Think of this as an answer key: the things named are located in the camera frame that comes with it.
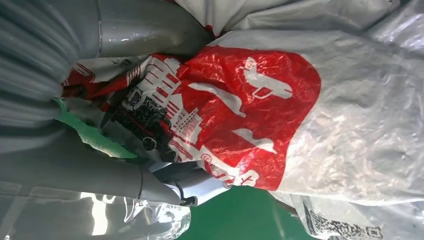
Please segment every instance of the green floor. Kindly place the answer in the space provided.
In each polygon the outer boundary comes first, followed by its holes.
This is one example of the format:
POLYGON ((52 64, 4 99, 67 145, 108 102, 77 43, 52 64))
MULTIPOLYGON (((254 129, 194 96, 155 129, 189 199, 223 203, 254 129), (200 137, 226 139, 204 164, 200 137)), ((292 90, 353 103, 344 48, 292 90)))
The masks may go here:
MULTIPOLYGON (((115 157, 132 153, 103 137, 97 129, 63 111, 58 120, 71 125, 84 142, 115 157)), ((191 225, 178 240, 312 240, 296 217, 263 190, 233 187, 205 204, 191 209, 191 225)))

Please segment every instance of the crumpled plastic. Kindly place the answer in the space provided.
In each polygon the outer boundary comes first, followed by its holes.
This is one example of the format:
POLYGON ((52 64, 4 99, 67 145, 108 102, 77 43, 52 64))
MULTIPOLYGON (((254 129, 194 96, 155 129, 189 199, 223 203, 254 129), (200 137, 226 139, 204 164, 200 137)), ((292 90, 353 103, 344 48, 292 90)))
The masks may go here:
MULTIPOLYGON (((421 58, 340 31, 231 31, 212 45, 296 53, 319 74, 316 103, 294 136, 280 139, 289 143, 285 170, 270 190, 363 205, 422 200, 421 58)), ((291 75, 284 65, 266 69, 291 75)), ((293 89, 299 103, 315 96, 305 88, 311 81, 293 85, 301 87, 293 89)), ((273 126, 292 122, 283 118, 273 126)))
POLYGON ((217 37, 231 30, 361 31, 399 0, 176 0, 217 37))
POLYGON ((370 29, 368 35, 384 44, 424 54, 424 1, 411 0, 370 29))
POLYGON ((424 234, 423 202, 364 206, 283 192, 271 194, 295 208, 307 233, 317 239, 420 240, 424 234))
POLYGON ((48 187, 21 196, 21 187, 0 182, 6 238, 173 240, 190 226, 185 206, 48 187))
MULTIPOLYGON (((424 35, 420 29, 423 3, 412 0, 373 27, 368 32, 369 36, 384 44, 422 54, 424 35)), ((420 240, 424 234, 422 201, 365 206, 317 196, 270 193, 295 208, 308 234, 318 239, 420 240)))

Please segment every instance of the clear plastic wrap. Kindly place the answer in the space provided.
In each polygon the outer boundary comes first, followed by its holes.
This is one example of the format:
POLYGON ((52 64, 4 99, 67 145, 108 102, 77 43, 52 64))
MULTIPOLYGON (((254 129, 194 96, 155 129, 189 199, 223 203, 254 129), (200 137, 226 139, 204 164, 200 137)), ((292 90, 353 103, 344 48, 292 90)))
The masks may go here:
POLYGON ((190 208, 128 197, 0 182, 0 221, 11 240, 173 240, 191 220, 190 208))
POLYGON ((424 235, 423 202, 364 206, 283 192, 271 194, 295 208, 307 233, 317 239, 420 240, 424 235))
POLYGON ((411 0, 374 26, 368 34, 384 44, 424 54, 424 1, 411 0))

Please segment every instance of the white plastic bag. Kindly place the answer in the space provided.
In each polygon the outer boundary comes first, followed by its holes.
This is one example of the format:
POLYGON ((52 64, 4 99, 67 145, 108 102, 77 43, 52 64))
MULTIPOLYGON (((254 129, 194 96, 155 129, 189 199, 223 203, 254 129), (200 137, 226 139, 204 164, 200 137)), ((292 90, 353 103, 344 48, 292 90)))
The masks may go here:
POLYGON ((420 240, 424 235, 423 202, 364 206, 321 197, 271 194, 295 208, 307 233, 318 239, 420 240))
POLYGON ((230 30, 363 30, 399 0, 176 0, 215 36, 230 30))

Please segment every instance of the red plastic bag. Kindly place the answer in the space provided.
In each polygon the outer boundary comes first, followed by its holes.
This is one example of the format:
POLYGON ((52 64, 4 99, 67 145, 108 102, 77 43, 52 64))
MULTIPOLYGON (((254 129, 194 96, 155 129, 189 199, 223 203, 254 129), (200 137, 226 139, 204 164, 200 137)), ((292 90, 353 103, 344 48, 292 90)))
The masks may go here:
POLYGON ((278 188, 290 139, 320 92, 310 63, 278 50, 207 46, 185 65, 153 55, 146 72, 116 119, 147 150, 199 161, 229 184, 278 188))

